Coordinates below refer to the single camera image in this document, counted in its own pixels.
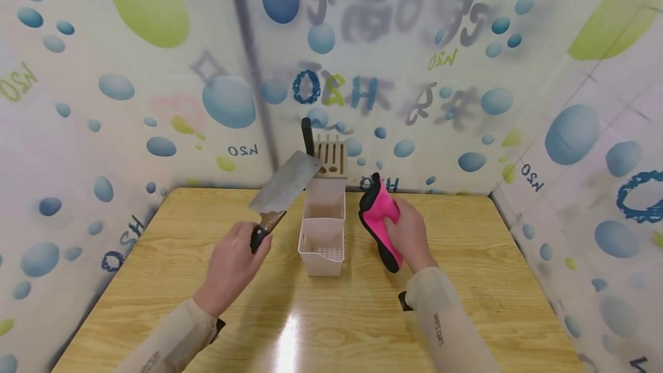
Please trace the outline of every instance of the right hand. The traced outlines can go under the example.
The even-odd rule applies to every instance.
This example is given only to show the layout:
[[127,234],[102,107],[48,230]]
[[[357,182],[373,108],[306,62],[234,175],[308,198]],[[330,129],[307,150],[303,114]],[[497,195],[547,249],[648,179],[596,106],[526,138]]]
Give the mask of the right hand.
[[383,219],[384,227],[389,234],[389,240],[394,248],[403,255],[407,266],[413,273],[428,267],[437,267],[437,261],[428,249],[428,238],[426,237],[426,224],[424,218],[414,206],[399,197],[394,198],[394,203],[401,212],[398,223],[394,223],[388,217]]

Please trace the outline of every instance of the oven mitt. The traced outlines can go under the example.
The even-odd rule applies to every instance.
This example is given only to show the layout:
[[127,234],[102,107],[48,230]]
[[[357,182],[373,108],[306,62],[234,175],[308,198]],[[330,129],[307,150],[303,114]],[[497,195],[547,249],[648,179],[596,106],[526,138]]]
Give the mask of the oven mitt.
[[372,174],[371,178],[371,187],[359,200],[359,220],[377,242],[377,250],[384,266],[389,272],[395,273],[401,268],[403,257],[391,244],[383,219],[386,216],[398,223],[401,212],[389,196],[379,173]]

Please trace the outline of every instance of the wooden table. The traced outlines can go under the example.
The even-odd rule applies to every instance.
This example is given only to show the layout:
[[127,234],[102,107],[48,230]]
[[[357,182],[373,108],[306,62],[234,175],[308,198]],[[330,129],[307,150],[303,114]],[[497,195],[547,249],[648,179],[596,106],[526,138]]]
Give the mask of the wooden table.
[[[109,372],[204,278],[218,239],[254,190],[176,189],[96,304],[54,372]],[[487,197],[401,195],[422,212],[431,251],[504,372],[582,372],[493,203]],[[348,193],[339,278],[308,277],[297,253],[304,195],[275,232],[256,279],[222,315],[227,326],[187,372],[431,372],[413,312],[397,294]]]

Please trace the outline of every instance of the beige sleeve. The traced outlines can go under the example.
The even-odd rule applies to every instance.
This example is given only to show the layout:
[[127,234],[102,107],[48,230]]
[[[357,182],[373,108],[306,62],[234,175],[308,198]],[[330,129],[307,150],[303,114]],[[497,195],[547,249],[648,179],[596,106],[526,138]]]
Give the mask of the beige sleeve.
[[192,298],[176,307],[115,373],[180,373],[216,335],[216,319]]
[[437,372],[501,372],[440,268],[416,273],[407,282],[405,301],[416,312]]

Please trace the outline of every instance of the white utensil caddy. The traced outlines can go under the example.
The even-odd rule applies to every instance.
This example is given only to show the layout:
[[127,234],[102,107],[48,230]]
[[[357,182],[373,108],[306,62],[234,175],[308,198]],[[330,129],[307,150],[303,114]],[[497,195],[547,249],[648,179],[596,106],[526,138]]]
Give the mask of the white utensil caddy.
[[306,186],[298,251],[309,276],[337,277],[345,258],[344,143],[315,142],[315,156],[323,166]]

